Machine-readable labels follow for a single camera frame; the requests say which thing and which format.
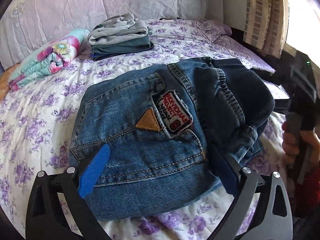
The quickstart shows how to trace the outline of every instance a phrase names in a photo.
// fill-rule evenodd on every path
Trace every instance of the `checkered curtain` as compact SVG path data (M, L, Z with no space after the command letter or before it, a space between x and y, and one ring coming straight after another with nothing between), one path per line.
M287 37L288 0L247 0L244 41L280 58Z

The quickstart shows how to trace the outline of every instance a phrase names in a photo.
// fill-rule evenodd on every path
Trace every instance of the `floral blanket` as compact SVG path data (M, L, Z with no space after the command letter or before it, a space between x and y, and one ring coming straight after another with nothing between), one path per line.
M71 64L52 76L9 92L0 102L0 205L15 228L25 236L30 191L38 171L62 173L68 167L68 148L81 98L92 84L152 64L168 64L190 57L238 58L247 68L274 71L268 64L228 37L230 28L212 21L149 20L151 51L116 56L94 62L86 49ZM287 98L281 88L266 83L275 98ZM281 124L284 116L273 113L261 136L264 152L248 165L269 175L281 164ZM67 203L61 206L71 229L80 234ZM252 201L239 230L244 232L253 216ZM206 239L219 224L233 197L223 187L176 211L153 217L101 222L113 240Z
M31 53L10 75L10 89L17 91L30 82L50 76L69 65L83 50L88 34L88 30L74 30Z

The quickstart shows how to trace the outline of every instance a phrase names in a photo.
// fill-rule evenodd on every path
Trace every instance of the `person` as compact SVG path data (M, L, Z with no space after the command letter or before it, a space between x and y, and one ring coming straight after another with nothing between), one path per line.
M282 148L285 151L284 163L290 165L294 163L299 153L299 147L296 145L295 137L288 132L288 124L282 125L283 143ZM301 139L312 147L310 158L310 171L306 174L303 185L295 184L296 217L306 217L320 202L320 140L313 131L300 131Z

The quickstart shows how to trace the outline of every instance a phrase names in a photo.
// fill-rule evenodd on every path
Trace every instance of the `finger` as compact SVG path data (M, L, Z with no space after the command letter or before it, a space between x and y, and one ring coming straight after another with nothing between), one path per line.
M297 143L292 133L284 132L282 138L286 144L295 145Z
M283 159L283 162L284 162L285 165L290 165L290 164L294 163L296 157L295 156L284 155L282 159Z
M285 121L283 124L282 124L282 130L284 130L285 132L288 130L288 123L287 121Z
M319 168L320 161L320 140L316 133L312 131L300 131L301 138L311 145L312 153L310 157L311 172L316 171Z
M285 141L282 143L282 148L286 155L297 156L299 154L299 148L297 146L287 144Z

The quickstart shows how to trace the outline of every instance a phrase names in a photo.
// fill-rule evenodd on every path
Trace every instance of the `floral bed sheet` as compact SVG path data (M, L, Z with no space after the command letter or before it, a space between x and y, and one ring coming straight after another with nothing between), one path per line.
M253 52L228 37L230 28L212 21L148 20L155 44L152 51L93 62L85 50L63 71L9 92L0 102L0 205L15 228L25 236L30 191L38 171L62 173L68 167L68 149L81 98L92 84L152 64L168 64L190 57L238 58L247 68L274 71ZM267 83L275 98L287 94ZM273 113L261 136L265 149L248 164L260 174L280 171L284 116ZM239 230L244 232L259 196ZM67 203L60 203L71 229L78 230ZM152 217L130 218L100 224L113 240L206 239L230 206L233 197L223 187L187 207Z

